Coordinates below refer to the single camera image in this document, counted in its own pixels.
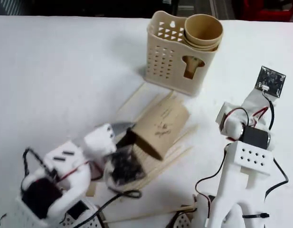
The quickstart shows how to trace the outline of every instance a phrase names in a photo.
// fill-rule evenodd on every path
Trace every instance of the perforated basket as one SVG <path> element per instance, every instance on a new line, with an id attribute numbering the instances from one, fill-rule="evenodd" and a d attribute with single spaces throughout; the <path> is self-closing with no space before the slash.
<path id="1" fill-rule="evenodd" d="M 146 81 L 165 86 L 188 95 L 199 93 L 203 79 L 217 52 L 197 51 L 183 44 L 186 18 L 157 11 L 148 27 Z M 184 77 L 187 64 L 184 56 L 196 57 L 204 62 L 193 78 Z"/>

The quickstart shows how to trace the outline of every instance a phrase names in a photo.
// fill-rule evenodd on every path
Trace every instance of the electrical cable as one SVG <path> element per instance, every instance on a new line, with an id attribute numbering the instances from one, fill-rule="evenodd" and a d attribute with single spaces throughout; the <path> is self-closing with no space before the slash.
<path id="1" fill-rule="evenodd" d="M 29 169 L 28 169 L 28 162 L 27 162 L 27 154 L 31 153 L 35 159 L 39 162 L 39 164 L 43 167 L 43 169 L 45 170 L 46 174 L 51 177 L 52 179 L 55 178 L 55 173 L 51 172 L 49 170 L 49 168 L 43 163 L 43 160 L 40 158 L 40 156 L 34 152 L 33 149 L 31 148 L 26 148 L 26 150 L 23 153 L 23 161 L 24 161 L 24 172 L 25 172 L 25 177 L 27 177 L 29 175 Z"/>
<path id="2" fill-rule="evenodd" d="M 3 218 L 5 218 L 6 216 L 7 216 L 7 213 L 2 215 L 2 217 L 0 218 L 0 225 L 2 223 Z"/>
<path id="3" fill-rule="evenodd" d="M 273 123 L 274 123 L 274 118 L 275 118 L 274 105 L 273 105 L 272 101 L 265 95 L 265 91 L 264 90 L 262 91 L 262 96 L 264 96 L 264 98 L 269 102 L 269 105 L 270 105 L 272 117 L 271 117 L 271 122 L 270 122 L 269 130 L 271 130 L 271 128 L 273 126 Z"/>
<path id="4" fill-rule="evenodd" d="M 277 189 L 278 187 L 287 184 L 289 182 L 289 178 L 288 176 L 285 174 L 285 172 L 283 171 L 283 169 L 280 167 L 280 165 L 278 164 L 278 162 L 276 161 L 276 159 L 273 159 L 275 165 L 277 166 L 277 168 L 279 169 L 279 171 L 282 173 L 282 175 L 284 176 L 285 180 L 270 187 L 266 192 L 265 192 L 265 198 L 271 193 L 271 191 L 273 191 L 274 189 Z"/>
<path id="5" fill-rule="evenodd" d="M 88 219 L 79 223 L 78 225 L 76 225 L 73 228 L 79 228 L 79 227 L 83 226 L 84 224 L 86 224 L 87 222 L 91 221 L 94 217 L 98 216 L 100 214 L 100 212 L 104 208 L 106 208 L 110 203 L 114 202 L 116 199 L 118 199 L 122 196 L 127 197 L 127 198 L 132 198 L 132 199 L 139 199 L 142 197 L 142 193 L 139 190 L 129 190 L 129 191 L 124 191 L 124 192 L 118 193 L 117 195 L 112 197 L 110 200 L 108 200 L 103 206 L 101 206 L 92 216 L 90 216 Z"/>
<path id="6" fill-rule="evenodd" d="M 223 166 L 223 163 L 224 163 L 224 161 L 225 161 L 225 159 L 226 159 L 226 155 L 227 155 L 227 150 L 226 150 L 226 148 L 227 148 L 229 145 L 230 145 L 230 143 L 229 143 L 228 145 L 226 145 L 225 148 L 224 148 L 223 159 L 222 159 L 222 162 L 221 162 L 221 165 L 220 165 L 218 171 L 217 171 L 214 175 L 212 175 L 212 176 L 209 176 L 209 177 L 205 177 L 205 178 L 200 179 L 200 180 L 197 181 L 197 183 L 195 184 L 195 190 L 196 190 L 196 192 L 199 193 L 200 195 L 204 196 L 204 197 L 207 198 L 207 200 L 208 200 L 208 218 L 209 218 L 210 211 L 211 211 L 211 200 L 210 200 L 210 198 L 209 198 L 207 195 L 205 195 L 205 194 L 199 192 L 199 191 L 197 190 L 197 186 L 198 186 L 198 184 L 200 184 L 202 181 L 205 181 L 205 180 L 208 180 L 208 179 L 211 179 L 211 178 L 217 176 L 217 174 L 220 172 L 220 170 L 221 170 L 221 168 L 222 168 L 222 166 Z"/>
<path id="7" fill-rule="evenodd" d="M 64 218 L 62 219 L 62 221 L 59 222 L 59 224 L 62 224 L 65 221 L 65 219 L 66 219 L 66 213 L 65 213 Z"/>
<path id="8" fill-rule="evenodd" d="M 229 111 L 227 114 L 226 114 L 226 117 L 225 117 L 225 119 L 224 119 L 224 122 L 223 122 L 223 126 L 224 126 L 224 123 L 226 122 L 226 120 L 227 120 L 227 118 L 234 112 L 234 111 L 236 111 L 236 110 L 243 110 L 244 112 L 245 112 L 245 114 L 246 114 L 246 118 L 247 118 L 247 120 L 246 120 L 246 126 L 249 126 L 249 114 L 247 113 L 247 111 L 246 111 L 246 109 L 244 109 L 243 107 L 237 107 L 237 108 L 234 108 L 234 109 L 232 109 L 231 111 Z"/>

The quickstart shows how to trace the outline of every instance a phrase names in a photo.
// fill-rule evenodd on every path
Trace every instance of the white 3d-printed part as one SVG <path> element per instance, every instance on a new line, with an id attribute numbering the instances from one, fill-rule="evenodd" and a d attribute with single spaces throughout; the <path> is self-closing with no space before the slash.
<path id="1" fill-rule="evenodd" d="M 98 210 L 88 199 L 83 199 L 82 202 L 89 210 L 85 211 L 83 215 L 78 218 L 77 222 L 70 215 L 66 214 L 65 219 L 63 215 L 57 220 L 55 225 L 47 225 L 46 222 L 37 219 L 29 209 L 23 207 L 20 199 L 17 198 L 12 210 L 7 213 L 6 219 L 2 221 L 1 228 L 72 228 L 75 224 L 84 221 Z M 101 228 L 101 223 L 99 219 L 95 217 L 82 226 L 82 228 Z"/>

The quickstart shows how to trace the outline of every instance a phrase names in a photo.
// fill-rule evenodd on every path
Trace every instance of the cardboard piece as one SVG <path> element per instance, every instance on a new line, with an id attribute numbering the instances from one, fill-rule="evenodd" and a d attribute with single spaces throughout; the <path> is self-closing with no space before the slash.
<path id="1" fill-rule="evenodd" d="M 151 108 L 132 128 L 136 144 L 157 160 L 163 160 L 189 118 L 184 105 L 171 95 Z"/>

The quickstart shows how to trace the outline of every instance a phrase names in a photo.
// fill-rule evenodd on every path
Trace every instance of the wooden skewer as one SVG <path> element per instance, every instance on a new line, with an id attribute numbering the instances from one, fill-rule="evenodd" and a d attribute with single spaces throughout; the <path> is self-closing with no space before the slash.
<path id="1" fill-rule="evenodd" d="M 194 209 L 195 209 L 195 206 L 191 205 L 191 206 L 181 207 L 181 208 L 177 208 L 177 209 L 165 209 L 162 211 L 145 213 L 145 214 L 141 214 L 141 215 L 137 215 L 137 216 L 133 216 L 133 217 L 119 218 L 119 219 L 115 219 L 115 220 L 105 220 L 105 221 L 103 221 L 103 223 L 115 223 L 115 222 L 123 222 L 123 221 L 128 221 L 128 220 L 137 220 L 137 219 L 142 219 L 142 218 L 147 218 L 147 217 L 170 214 L 170 213 L 182 211 L 182 210 L 194 210 Z"/>

